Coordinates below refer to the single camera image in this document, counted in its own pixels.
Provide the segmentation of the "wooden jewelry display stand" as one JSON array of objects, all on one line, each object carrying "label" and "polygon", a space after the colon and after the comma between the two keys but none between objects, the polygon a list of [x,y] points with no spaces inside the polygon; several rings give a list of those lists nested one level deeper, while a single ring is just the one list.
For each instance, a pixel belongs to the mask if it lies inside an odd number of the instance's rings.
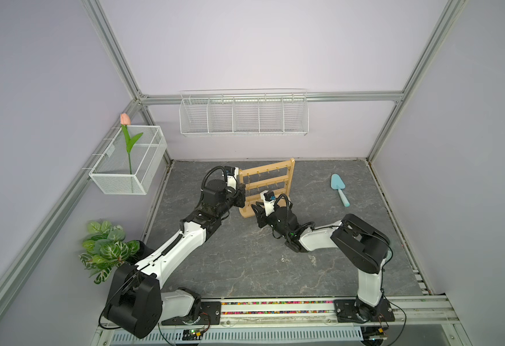
[{"label": "wooden jewelry display stand", "polygon": [[245,185],[245,206],[240,209],[243,218],[255,216],[252,205],[262,201],[261,194],[264,191],[272,190],[276,197],[282,193],[290,195],[295,163],[296,160],[290,158],[286,161],[240,170],[239,182]]}]

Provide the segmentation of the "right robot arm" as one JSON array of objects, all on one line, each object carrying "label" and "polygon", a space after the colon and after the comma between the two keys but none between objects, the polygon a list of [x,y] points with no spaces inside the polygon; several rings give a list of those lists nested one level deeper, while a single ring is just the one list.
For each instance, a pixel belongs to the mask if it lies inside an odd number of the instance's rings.
[{"label": "right robot arm", "polygon": [[284,239],[294,252],[339,249],[359,271],[356,305],[376,309],[387,304],[383,270],[392,259],[390,240],[358,216],[349,213],[341,221],[316,228],[313,222],[300,224],[290,207],[252,206],[258,226],[270,226],[275,238]]}]

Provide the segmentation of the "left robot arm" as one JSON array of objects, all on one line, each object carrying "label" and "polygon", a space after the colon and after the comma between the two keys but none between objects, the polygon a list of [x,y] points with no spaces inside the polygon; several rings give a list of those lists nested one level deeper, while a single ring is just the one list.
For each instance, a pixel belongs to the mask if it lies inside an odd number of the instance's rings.
[{"label": "left robot arm", "polygon": [[116,270],[100,316],[138,338],[163,321],[200,321],[199,294],[187,288],[163,292],[163,286],[184,259],[219,229],[230,209],[244,205],[245,186],[234,178],[204,183],[198,205],[180,220],[179,230],[166,243]]}]

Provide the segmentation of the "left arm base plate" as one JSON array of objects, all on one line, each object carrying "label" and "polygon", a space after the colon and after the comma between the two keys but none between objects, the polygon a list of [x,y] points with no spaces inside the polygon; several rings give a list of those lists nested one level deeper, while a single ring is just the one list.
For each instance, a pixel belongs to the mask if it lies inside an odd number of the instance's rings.
[{"label": "left arm base plate", "polygon": [[184,317],[172,317],[161,322],[163,326],[218,325],[222,316],[220,301],[202,301],[195,305],[191,313]]}]

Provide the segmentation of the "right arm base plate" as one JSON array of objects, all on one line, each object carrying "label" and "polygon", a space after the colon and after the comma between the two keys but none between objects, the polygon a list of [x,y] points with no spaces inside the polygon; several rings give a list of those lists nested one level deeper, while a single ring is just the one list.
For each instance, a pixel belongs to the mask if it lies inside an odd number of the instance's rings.
[{"label": "right arm base plate", "polygon": [[376,306],[370,306],[359,298],[336,299],[334,307],[339,323],[365,324],[367,322],[395,321],[392,307],[386,298],[382,298]]}]

